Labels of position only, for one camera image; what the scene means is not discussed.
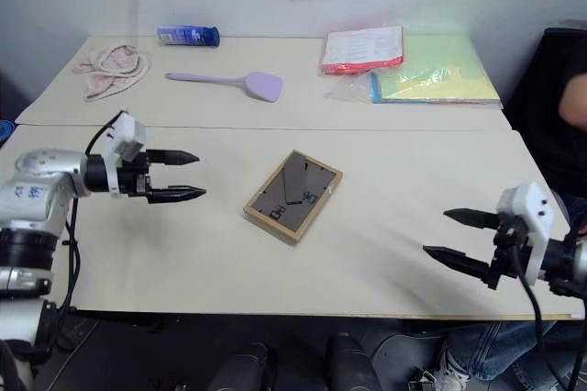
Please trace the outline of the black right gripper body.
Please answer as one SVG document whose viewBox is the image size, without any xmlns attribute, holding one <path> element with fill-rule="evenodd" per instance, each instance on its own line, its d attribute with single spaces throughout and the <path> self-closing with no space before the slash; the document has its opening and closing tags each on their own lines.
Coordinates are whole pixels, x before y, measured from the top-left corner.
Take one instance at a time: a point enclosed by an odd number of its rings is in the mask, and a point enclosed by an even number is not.
<svg viewBox="0 0 587 391">
<path fill-rule="evenodd" d="M 528 242 L 528 225 L 519 217 L 500 213 L 496 233 L 493 237 L 495 246 L 492 261 L 485 275 L 485 284 L 496 290 L 502 276 L 519 278 L 526 272 L 525 264 L 529 251 L 525 251 Z"/>
</svg>

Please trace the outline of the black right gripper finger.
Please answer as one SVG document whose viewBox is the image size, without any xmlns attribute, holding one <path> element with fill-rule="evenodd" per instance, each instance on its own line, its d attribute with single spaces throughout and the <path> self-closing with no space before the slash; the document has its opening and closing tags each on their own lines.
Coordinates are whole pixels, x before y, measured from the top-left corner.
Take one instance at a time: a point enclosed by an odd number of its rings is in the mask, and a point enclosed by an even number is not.
<svg viewBox="0 0 587 391">
<path fill-rule="evenodd" d="M 488 263 L 472 259 L 461 251 L 439 246 L 424 246 L 423 250 L 448 268 L 478 279 L 483 279 L 490 269 Z"/>
<path fill-rule="evenodd" d="M 443 215 L 460 224 L 476 229 L 498 229 L 499 216 L 470 208 L 453 208 L 443 212 Z"/>
</svg>

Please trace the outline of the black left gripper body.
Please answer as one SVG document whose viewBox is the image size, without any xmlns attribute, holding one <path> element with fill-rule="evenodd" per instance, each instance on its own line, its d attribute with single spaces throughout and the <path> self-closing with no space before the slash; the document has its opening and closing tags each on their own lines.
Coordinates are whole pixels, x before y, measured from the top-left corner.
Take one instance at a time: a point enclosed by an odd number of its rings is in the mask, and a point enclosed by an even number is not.
<svg viewBox="0 0 587 391">
<path fill-rule="evenodd" d="M 150 154 L 147 151 L 140 152 L 133 160 L 123 160 L 116 168 L 119 193 L 150 199 L 152 187 L 149 171 Z"/>
</svg>

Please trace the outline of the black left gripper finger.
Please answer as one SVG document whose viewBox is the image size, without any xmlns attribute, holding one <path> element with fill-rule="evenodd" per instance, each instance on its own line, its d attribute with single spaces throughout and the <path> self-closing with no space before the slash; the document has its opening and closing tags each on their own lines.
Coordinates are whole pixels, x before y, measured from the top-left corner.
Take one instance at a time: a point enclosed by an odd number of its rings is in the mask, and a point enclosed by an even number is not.
<svg viewBox="0 0 587 391">
<path fill-rule="evenodd" d="M 206 194 L 206 190 L 190 185 L 171 185 L 166 188 L 151 188 L 146 192 L 150 204 L 180 203 L 196 199 Z"/>
<path fill-rule="evenodd" d="M 181 166 L 200 159 L 187 151 L 178 150 L 147 150 L 149 163 L 160 163 L 167 166 Z"/>
</svg>

